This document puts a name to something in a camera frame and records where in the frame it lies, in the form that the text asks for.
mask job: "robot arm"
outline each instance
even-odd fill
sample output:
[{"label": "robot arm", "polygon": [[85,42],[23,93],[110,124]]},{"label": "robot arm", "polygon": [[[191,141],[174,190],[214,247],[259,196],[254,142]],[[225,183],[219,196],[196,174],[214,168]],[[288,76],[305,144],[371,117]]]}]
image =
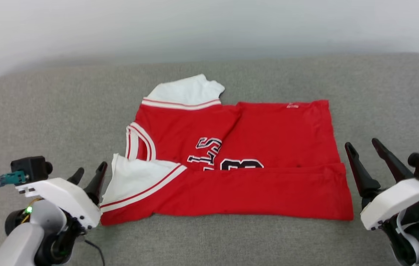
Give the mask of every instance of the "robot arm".
[{"label": "robot arm", "polygon": [[78,187],[83,168],[68,180],[48,180],[51,165],[43,157],[14,161],[11,164],[13,172],[18,170],[15,166],[27,177],[25,183],[16,184],[19,193],[26,197],[39,196],[40,199],[7,217],[5,229],[8,236],[0,247],[0,266],[66,263],[76,238],[98,226],[101,217],[98,198],[108,165],[101,163],[85,189]]},{"label": "robot arm", "polygon": [[409,157],[413,174],[379,140],[372,143],[385,160],[397,184],[381,189],[370,177],[351,143],[345,148],[362,197],[361,221],[369,230],[381,229],[390,239],[393,252],[401,265],[419,265],[419,153]]}]

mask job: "basketball jersey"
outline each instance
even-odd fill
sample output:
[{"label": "basketball jersey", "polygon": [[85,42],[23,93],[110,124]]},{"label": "basketball jersey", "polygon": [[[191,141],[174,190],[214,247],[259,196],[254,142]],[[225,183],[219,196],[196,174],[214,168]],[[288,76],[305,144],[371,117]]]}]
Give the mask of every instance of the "basketball jersey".
[{"label": "basketball jersey", "polygon": [[198,75],[144,98],[126,156],[113,157],[103,225],[153,213],[353,219],[328,101],[226,106],[223,90]]}]

